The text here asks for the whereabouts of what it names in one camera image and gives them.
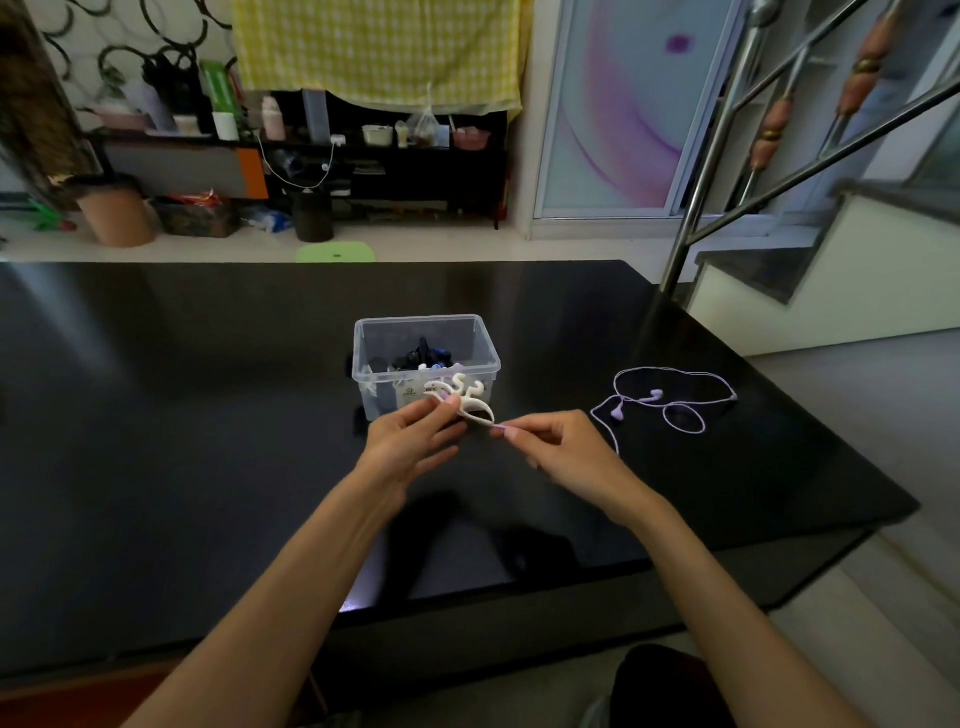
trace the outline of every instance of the dark pants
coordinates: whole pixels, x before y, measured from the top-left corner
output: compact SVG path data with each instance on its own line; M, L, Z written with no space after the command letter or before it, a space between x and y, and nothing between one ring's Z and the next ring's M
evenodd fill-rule
M611 728L736 728L707 664L669 647L643 644L616 671Z

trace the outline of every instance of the sliding door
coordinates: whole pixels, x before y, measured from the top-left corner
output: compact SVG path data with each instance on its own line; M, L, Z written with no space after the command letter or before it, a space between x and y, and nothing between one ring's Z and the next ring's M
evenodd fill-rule
M536 216L667 217L742 0L565 0Z

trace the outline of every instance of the hand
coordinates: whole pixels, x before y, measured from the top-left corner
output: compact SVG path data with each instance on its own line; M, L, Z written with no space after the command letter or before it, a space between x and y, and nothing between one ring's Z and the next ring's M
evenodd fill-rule
M460 398L456 395L444 402L428 397L374 420L354 473L396 492L399 510L407 486L415 478L457 454L457 446L451 443L463 437L467 423L447 425L456 419L458 409Z
M568 491L630 525L637 507L654 493L607 445L585 412L527 415L493 429Z

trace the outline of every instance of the black table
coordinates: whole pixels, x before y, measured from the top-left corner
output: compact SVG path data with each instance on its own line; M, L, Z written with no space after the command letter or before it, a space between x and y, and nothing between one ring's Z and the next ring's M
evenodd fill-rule
M590 409L618 370L736 390L706 434L628 407L624 460L764 609L917 508L619 261L0 268L0 687L182 653L364 443L353 323L477 313L498 418ZM722 385L639 377L671 399ZM679 628L642 547L471 433L376 544L317 663L328 698Z

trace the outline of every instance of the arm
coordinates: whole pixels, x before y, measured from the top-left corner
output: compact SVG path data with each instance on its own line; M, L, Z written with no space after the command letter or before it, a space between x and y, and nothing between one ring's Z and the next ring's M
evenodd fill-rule
M450 443L467 426L444 428L459 406L459 398L422 400L371 424L356 469L125 726L283 725L407 486L456 454Z
M680 514L618 458L583 412L530 415L505 436L643 543L741 728L869 722L777 630Z

